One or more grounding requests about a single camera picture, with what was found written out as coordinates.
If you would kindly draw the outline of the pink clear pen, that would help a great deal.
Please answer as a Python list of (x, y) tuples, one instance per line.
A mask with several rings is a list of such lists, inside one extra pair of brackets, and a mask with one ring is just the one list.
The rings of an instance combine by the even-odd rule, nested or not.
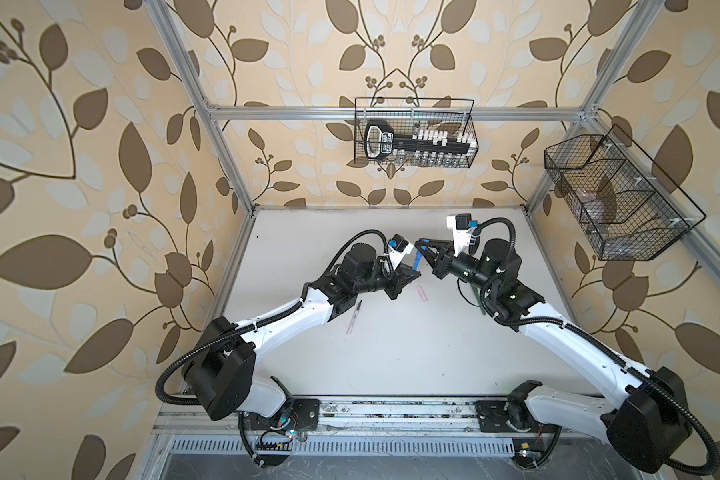
[(348, 336), (351, 335), (354, 330), (354, 327), (355, 327), (355, 324), (356, 324), (357, 318), (359, 316), (362, 305), (363, 305), (363, 300), (360, 300), (352, 312), (352, 316), (350, 318), (350, 321), (349, 321), (349, 324), (347, 327), (347, 331), (346, 331), (346, 335), (348, 335)]

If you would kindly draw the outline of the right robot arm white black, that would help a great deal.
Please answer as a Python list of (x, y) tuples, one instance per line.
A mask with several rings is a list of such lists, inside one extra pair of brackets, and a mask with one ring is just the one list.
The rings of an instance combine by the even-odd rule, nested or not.
[(416, 248), (437, 277), (452, 275), (476, 287), (497, 323), (546, 347), (598, 392), (588, 396), (527, 381), (508, 398), (520, 410), (517, 422), (554, 424), (597, 438), (647, 473), (664, 465), (679, 468), (672, 456), (692, 434), (711, 441), (690, 412), (678, 375), (625, 357), (565, 319), (520, 281), (522, 259), (509, 242), (487, 242), (480, 257), (458, 251), (452, 241), (420, 239)]

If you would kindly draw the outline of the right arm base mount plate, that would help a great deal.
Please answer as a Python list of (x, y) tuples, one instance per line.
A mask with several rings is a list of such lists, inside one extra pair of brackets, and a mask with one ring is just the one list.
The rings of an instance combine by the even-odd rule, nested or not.
[(538, 422), (521, 401), (477, 401), (475, 412), (482, 433), (528, 433), (538, 428)]

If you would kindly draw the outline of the blue pen cap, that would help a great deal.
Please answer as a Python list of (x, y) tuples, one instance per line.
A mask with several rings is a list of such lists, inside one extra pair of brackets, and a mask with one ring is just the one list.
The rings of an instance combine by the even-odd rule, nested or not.
[(419, 265), (420, 265), (421, 260), (422, 260), (422, 253), (420, 250), (417, 249), (414, 264), (413, 264), (414, 270), (416, 270), (416, 271), (419, 270)]

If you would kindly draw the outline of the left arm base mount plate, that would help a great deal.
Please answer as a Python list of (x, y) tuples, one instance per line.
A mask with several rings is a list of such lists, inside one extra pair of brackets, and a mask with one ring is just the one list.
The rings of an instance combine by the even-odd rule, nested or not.
[(243, 425), (254, 431), (313, 431), (318, 426), (320, 406), (317, 398), (292, 398), (271, 417), (244, 413)]

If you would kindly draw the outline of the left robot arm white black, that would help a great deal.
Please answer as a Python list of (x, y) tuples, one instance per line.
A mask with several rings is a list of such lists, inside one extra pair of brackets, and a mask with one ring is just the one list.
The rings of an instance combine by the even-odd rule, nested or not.
[(379, 255), (356, 243), (317, 280), (304, 285), (301, 297), (266, 314), (237, 323), (219, 317), (202, 332), (194, 354), (181, 367), (209, 418), (218, 421), (242, 412), (265, 418), (286, 411), (290, 394), (259, 372), (257, 363), (307, 330), (351, 310), (359, 295), (382, 291), (395, 300), (420, 273), (403, 262), (414, 246), (393, 237)]

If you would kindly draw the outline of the pink pen cap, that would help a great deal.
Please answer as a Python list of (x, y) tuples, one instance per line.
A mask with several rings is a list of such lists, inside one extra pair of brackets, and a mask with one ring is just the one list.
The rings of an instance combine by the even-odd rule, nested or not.
[(418, 295), (419, 295), (419, 297), (420, 297), (420, 299), (421, 299), (422, 302), (427, 302), (427, 301), (428, 301), (428, 296), (427, 296), (424, 288), (423, 288), (421, 285), (418, 285), (418, 286), (416, 287), (416, 291), (417, 291), (417, 293), (418, 293)]

